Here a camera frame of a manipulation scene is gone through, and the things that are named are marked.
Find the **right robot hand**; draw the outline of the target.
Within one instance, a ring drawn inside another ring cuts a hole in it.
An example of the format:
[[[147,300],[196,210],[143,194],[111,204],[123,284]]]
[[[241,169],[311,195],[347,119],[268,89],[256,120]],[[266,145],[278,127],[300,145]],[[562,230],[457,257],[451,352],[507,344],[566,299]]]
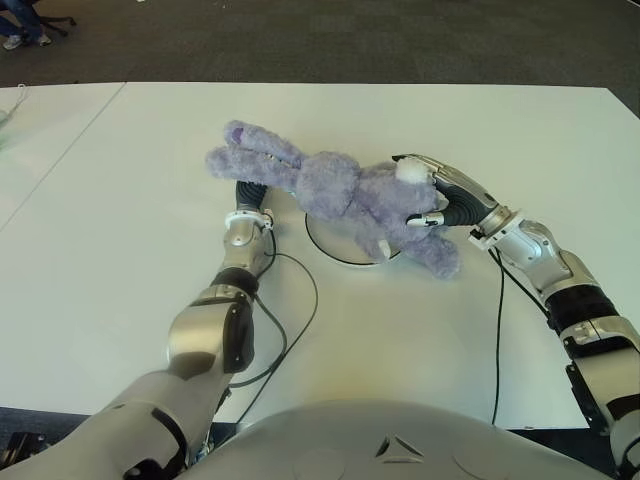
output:
[[[491,236],[510,221],[513,212],[460,170],[419,154],[393,155],[394,162],[411,159],[426,166],[433,185],[446,206],[433,212],[413,214],[406,219],[412,227],[474,226],[478,237]]]

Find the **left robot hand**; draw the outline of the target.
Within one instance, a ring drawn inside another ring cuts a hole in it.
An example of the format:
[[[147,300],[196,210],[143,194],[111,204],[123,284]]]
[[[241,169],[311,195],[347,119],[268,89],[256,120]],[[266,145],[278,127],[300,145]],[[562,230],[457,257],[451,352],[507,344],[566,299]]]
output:
[[[235,186],[236,209],[261,212],[267,190],[266,185],[237,181]]]

